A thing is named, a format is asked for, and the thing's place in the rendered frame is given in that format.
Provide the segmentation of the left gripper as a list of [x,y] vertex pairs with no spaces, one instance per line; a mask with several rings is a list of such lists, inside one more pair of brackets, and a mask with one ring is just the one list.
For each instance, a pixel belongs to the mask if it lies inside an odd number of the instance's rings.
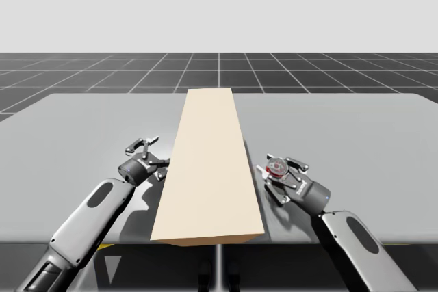
[[[137,156],[141,159],[146,159],[149,153],[149,146],[159,140],[159,137],[154,138],[138,138],[125,149],[127,156]],[[137,152],[137,149],[142,147],[142,152]],[[118,167],[118,173],[129,184],[134,187],[140,186],[151,175],[154,175],[158,181],[165,179],[167,168],[170,165],[170,159],[157,159],[149,161],[149,164],[141,159],[130,158]]]

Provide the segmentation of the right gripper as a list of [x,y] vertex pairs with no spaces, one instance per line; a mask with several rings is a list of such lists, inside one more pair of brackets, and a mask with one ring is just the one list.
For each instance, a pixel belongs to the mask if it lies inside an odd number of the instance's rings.
[[[286,157],[285,162],[289,171],[306,173],[309,169],[306,163],[291,157]],[[279,207],[283,207],[291,200],[310,216],[323,213],[331,197],[329,189],[311,180],[306,174],[289,173],[285,179],[287,186],[279,177],[272,174],[268,174],[264,181],[266,192]]]

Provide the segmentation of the red and white can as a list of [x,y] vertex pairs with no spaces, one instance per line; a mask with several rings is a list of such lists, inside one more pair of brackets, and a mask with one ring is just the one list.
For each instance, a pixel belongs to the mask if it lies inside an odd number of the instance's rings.
[[271,157],[269,158],[266,166],[266,172],[268,173],[268,178],[274,181],[285,182],[287,180],[287,175],[289,174],[289,166],[281,157]]

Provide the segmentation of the tall board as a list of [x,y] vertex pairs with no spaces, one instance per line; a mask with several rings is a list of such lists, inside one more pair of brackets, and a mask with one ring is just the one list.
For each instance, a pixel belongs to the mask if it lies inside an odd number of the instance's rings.
[[188,90],[151,240],[216,245],[264,232],[231,89]]

